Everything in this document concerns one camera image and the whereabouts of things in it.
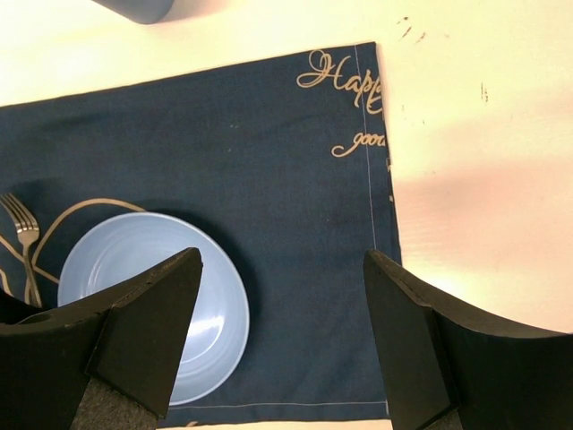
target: placemat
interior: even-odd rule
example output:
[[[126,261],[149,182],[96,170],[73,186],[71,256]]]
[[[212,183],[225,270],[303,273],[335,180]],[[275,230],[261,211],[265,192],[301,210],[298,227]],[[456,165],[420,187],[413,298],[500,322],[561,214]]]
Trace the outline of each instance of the placemat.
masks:
[[[159,211],[212,236],[239,270],[251,332],[232,376],[161,424],[388,416],[362,260],[399,262],[374,43],[0,109],[0,191],[33,211],[45,301],[100,221]],[[0,213],[0,278],[22,297]]]

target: white table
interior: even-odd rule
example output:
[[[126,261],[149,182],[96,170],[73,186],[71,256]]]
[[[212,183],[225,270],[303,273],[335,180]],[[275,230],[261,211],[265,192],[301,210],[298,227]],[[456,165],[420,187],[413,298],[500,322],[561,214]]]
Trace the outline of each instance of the white table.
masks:
[[[375,40],[405,266],[496,314],[573,331],[570,1],[178,0],[167,19],[4,0],[0,106]]]

